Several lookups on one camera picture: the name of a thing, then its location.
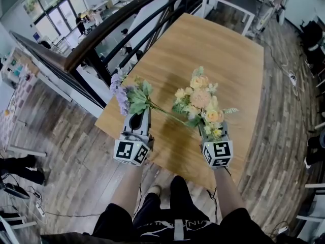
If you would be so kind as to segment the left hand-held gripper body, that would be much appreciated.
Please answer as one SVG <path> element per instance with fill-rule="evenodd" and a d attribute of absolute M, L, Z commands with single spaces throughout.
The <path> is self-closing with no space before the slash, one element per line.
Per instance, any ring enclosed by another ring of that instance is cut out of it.
<path fill-rule="evenodd" d="M 128 114 L 124 120 L 119 139 L 115 140 L 113 158 L 121 163 L 143 165 L 148 153 L 153 150 L 154 137 L 151 128 L 151 109 L 140 114 Z"/>

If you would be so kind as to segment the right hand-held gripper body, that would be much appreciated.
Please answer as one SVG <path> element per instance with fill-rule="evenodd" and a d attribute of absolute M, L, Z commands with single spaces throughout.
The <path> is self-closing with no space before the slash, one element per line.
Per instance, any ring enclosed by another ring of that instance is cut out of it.
<path fill-rule="evenodd" d="M 230 140 L 228 124 L 221 123 L 221 138 L 213 139 L 204 130 L 204 122 L 198 125 L 202 138 L 200 148 L 210 168 L 227 167 L 234 156 L 233 142 Z"/>

